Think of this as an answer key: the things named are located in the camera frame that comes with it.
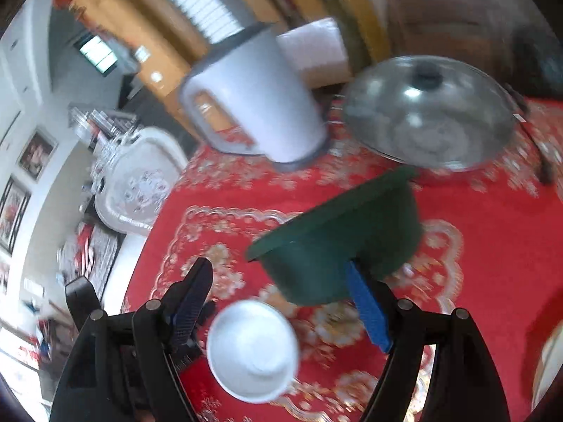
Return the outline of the framed wall picture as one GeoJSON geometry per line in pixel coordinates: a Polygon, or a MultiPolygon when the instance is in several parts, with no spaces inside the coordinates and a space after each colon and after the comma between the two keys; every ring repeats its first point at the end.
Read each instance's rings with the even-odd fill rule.
{"type": "Polygon", "coordinates": [[[41,128],[36,128],[18,159],[19,167],[37,181],[57,148],[57,142],[41,128]]]}
{"type": "Polygon", "coordinates": [[[31,193],[14,177],[10,177],[1,196],[1,248],[12,255],[19,228],[31,198],[31,193]]]}

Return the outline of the white ornate chair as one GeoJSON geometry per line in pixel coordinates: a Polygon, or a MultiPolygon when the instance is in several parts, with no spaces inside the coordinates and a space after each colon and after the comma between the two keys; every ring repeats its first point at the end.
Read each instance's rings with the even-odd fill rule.
{"type": "Polygon", "coordinates": [[[97,144],[91,193],[101,221],[121,234],[150,234],[172,188],[188,165],[170,133],[129,130],[97,144]]]}

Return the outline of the white electric kettle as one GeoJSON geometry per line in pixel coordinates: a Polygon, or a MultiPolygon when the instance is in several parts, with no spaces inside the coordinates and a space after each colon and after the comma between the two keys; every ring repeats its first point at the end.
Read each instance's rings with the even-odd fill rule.
{"type": "Polygon", "coordinates": [[[329,131],[311,92],[263,22],[214,44],[184,78],[179,102],[214,149],[264,156],[281,172],[303,168],[328,148],[329,131]],[[253,143],[223,139],[197,107],[199,94],[208,94],[253,143]]]}

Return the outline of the white ceramic bowl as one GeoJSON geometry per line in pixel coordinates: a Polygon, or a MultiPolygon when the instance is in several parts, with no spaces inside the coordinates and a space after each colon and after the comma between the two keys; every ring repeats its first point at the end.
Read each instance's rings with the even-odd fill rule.
{"type": "Polygon", "coordinates": [[[297,375],[299,341],[279,311],[258,300],[240,300],[211,323],[206,357],[227,394],[245,403],[269,403],[283,395],[297,375]]]}

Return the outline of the red floral tablecloth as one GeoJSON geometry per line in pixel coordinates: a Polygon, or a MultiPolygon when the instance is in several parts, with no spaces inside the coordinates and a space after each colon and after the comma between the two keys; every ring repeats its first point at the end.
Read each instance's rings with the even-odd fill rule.
{"type": "MultiPolygon", "coordinates": [[[[562,106],[530,103],[531,120],[491,167],[456,183],[417,183],[423,236],[386,284],[424,311],[470,313],[502,380],[512,420],[532,413],[544,346],[562,325],[562,106]]],[[[381,175],[384,164],[337,118],[318,163],[278,173],[261,157],[200,147],[173,188],[142,250],[122,309],[135,311],[181,280],[199,258],[214,270],[217,311],[240,300],[272,306],[291,323],[300,368],[277,400],[251,405],[217,383],[205,358],[182,375],[202,421],[356,421],[386,355],[363,324],[367,256],[348,258],[350,300],[288,302],[249,246],[302,212],[381,175]]]]}

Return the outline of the green plastic bowl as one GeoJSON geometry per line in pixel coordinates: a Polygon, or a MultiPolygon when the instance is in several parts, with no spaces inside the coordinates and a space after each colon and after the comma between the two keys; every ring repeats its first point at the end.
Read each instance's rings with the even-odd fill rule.
{"type": "Polygon", "coordinates": [[[381,280],[418,249],[423,227],[409,185],[416,175],[402,166],[344,192],[263,235],[246,260],[259,262],[293,304],[345,300],[349,261],[381,280]]]}

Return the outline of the floral sofa with red cushions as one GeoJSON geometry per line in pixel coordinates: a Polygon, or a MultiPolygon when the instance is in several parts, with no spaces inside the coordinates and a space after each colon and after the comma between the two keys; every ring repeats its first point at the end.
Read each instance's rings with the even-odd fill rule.
{"type": "Polygon", "coordinates": [[[84,276],[101,299],[120,251],[121,238],[105,226],[81,221],[57,250],[57,280],[66,286],[84,276]]]}

